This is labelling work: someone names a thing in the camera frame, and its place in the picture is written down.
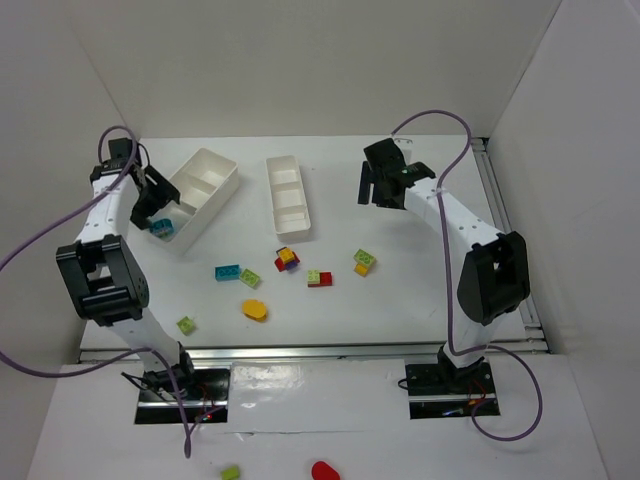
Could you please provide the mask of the lime lego brick front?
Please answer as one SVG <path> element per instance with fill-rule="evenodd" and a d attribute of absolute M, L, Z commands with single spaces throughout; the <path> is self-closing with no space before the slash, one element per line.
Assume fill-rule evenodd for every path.
<path fill-rule="evenodd" d="M 195 321 L 189 316 L 184 316 L 179 321 L 177 321 L 176 326 L 178 327 L 179 331 L 185 336 L 190 336 L 197 330 Z"/>

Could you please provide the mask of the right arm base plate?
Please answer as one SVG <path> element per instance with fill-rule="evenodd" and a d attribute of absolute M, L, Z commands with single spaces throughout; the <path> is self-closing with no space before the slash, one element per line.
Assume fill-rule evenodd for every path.
<path fill-rule="evenodd" d="M 411 420 L 470 417 L 474 408 L 478 417 L 500 415 L 488 362 L 451 385 L 442 379 L 436 364 L 407 364 L 397 386 L 408 395 Z"/>

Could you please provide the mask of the teal arched lego brick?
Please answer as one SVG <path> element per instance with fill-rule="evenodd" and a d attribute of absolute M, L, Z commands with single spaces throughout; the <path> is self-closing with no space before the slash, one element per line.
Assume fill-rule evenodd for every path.
<path fill-rule="evenodd" d="M 175 229 L 169 218 L 163 218 L 152 222 L 149 232 L 156 238 L 167 239 L 174 235 Z"/>

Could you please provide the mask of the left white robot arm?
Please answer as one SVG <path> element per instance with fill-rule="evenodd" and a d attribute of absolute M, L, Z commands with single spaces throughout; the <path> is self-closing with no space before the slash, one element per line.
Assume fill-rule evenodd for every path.
<path fill-rule="evenodd" d="M 138 198 L 138 168 L 108 160 L 90 175 L 93 199 L 74 243 L 60 247 L 56 262 L 78 316 L 139 349 L 143 385 L 186 398 L 195 387 L 193 363 L 149 309 L 145 275 L 126 242 Z"/>

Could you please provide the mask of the teal long lego brick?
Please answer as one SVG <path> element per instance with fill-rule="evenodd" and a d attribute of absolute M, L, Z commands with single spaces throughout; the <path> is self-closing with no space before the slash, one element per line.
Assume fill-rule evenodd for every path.
<path fill-rule="evenodd" d="M 214 278 L 218 282 L 238 280 L 242 269 L 238 264 L 216 266 L 214 268 Z"/>

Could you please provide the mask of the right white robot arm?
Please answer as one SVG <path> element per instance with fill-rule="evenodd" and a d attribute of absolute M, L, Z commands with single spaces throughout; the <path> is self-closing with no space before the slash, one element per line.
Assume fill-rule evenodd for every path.
<path fill-rule="evenodd" d="M 435 378 L 458 390 L 480 368 L 502 317 L 530 294 L 526 242 L 484 222 L 424 163 L 407 163 L 393 139 L 366 147 L 364 155 L 359 203 L 407 210 L 442 238 L 447 340 Z"/>

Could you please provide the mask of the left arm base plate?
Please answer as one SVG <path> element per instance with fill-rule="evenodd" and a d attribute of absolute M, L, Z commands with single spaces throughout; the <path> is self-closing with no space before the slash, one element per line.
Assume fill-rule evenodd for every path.
<path fill-rule="evenodd" d="M 166 391 L 155 391 L 140 376 L 122 372 L 121 376 L 139 390 L 134 423 L 137 425 L 179 424 L 177 401 Z M 221 424 L 228 420 L 229 368 L 195 370 L 195 387 L 183 397 L 186 419 L 190 424 Z"/>

